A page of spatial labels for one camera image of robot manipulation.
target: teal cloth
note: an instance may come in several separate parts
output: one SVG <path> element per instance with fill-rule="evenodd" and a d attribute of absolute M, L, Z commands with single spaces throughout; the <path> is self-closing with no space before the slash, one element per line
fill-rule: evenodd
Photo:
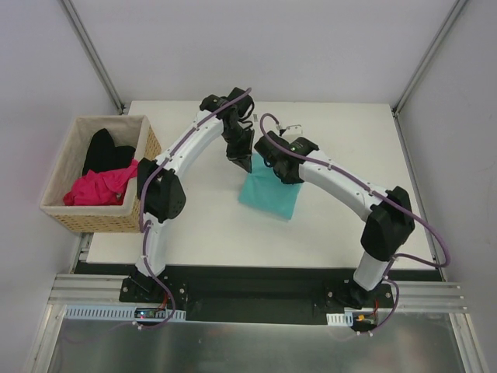
<path fill-rule="evenodd" d="M 242 204 L 268 211 L 290 220 L 302 184 L 283 184 L 262 157 L 252 155 L 252 173 L 247 174 L 238 200 Z"/>

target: white tabletop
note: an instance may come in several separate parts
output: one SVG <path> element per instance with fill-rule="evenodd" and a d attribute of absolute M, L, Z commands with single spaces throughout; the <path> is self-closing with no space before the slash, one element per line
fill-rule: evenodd
<path fill-rule="evenodd" d="M 198 102 L 133 101 L 130 115 L 144 114 L 163 149 L 191 124 Z M 274 114 L 286 127 L 300 124 L 304 136 L 330 158 L 373 183 L 405 188 L 413 211 L 419 209 L 388 105 L 351 103 L 257 103 L 255 113 Z M 265 125 L 274 129 L 271 120 Z M 255 140 L 260 137 L 255 124 Z M 215 140 L 182 180 L 183 212 L 168 226 L 167 264 L 257 267 L 357 267 L 364 223 L 345 205 L 304 184 L 290 221 L 238 202 L 245 171 L 225 156 Z M 90 263 L 134 263 L 141 234 L 96 233 Z M 400 251 L 431 260 L 426 234 L 416 225 Z M 394 268 L 423 268 L 399 260 Z"/>

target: white wall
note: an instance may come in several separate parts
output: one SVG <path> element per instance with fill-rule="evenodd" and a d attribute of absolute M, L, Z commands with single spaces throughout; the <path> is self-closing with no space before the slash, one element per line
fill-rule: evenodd
<path fill-rule="evenodd" d="M 76 236 L 39 208 L 78 114 L 113 113 L 55 0 L 0 2 L 0 370 L 24 365 Z"/>
<path fill-rule="evenodd" d="M 122 98 L 394 104 L 454 0 L 74 0 Z"/>
<path fill-rule="evenodd" d="M 401 112 L 429 220 L 497 369 L 497 2 L 473 0 Z"/>

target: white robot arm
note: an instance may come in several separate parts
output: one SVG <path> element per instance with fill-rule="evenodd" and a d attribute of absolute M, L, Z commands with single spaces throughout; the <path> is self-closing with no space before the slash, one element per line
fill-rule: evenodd
<path fill-rule="evenodd" d="M 235 89 L 225 99 L 216 96 L 207 97 L 202 102 L 200 112 L 196 115 L 192 125 L 171 148 L 160 154 L 154 161 L 143 159 L 140 162 L 138 167 L 139 191 L 145 180 L 156 171 L 158 165 L 164 164 L 168 159 L 150 184 L 145 201 L 142 201 L 144 220 L 151 222 L 148 234 L 148 263 L 156 276 L 165 269 L 166 227 L 171 219 L 179 215 L 186 201 L 180 180 L 198 155 L 215 138 L 222 135 L 228 143 L 228 159 L 247 172 L 252 171 L 251 154 L 254 132 L 251 128 L 243 128 L 239 123 L 241 118 L 247 117 L 246 112 L 249 107 L 253 107 L 250 96 L 244 97 L 237 106 L 231 106 L 230 110 L 222 110 L 212 117 L 215 110 L 219 110 L 220 106 L 230 98 L 239 97 L 241 93 L 243 91 Z M 333 164 L 333 161 L 320 151 L 316 144 L 305 138 L 298 138 L 289 144 L 272 131 L 267 135 L 278 145 L 291 150 L 294 154 Z M 344 305 L 360 308 L 381 282 L 391 257 L 414 229 L 414 222 L 409 217 L 392 211 L 380 198 L 370 195 L 350 178 L 330 168 L 285 154 L 275 148 L 267 137 L 262 137 L 255 144 L 255 150 L 264 158 L 266 165 L 273 168 L 276 176 L 283 183 L 313 183 L 342 201 L 366 222 L 361 239 L 365 253 L 344 292 L 341 295 L 335 295 Z M 367 181 L 363 183 L 367 183 L 383 196 L 411 210 L 408 194 L 402 188 L 397 186 L 389 191 Z M 143 257 L 137 261 L 136 267 L 142 274 L 149 275 Z"/>

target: laundry basket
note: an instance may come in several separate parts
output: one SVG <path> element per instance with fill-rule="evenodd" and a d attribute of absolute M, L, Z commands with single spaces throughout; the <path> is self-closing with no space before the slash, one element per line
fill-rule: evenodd
<path fill-rule="evenodd" d="M 64 143 L 60 158 L 43 195 L 40 208 L 73 232 L 139 232 L 137 179 L 127 184 L 120 206 L 65 206 L 62 198 L 82 175 L 92 136 L 106 128 L 116 146 L 136 148 L 134 158 L 155 158 L 161 146 L 144 115 L 78 117 Z"/>

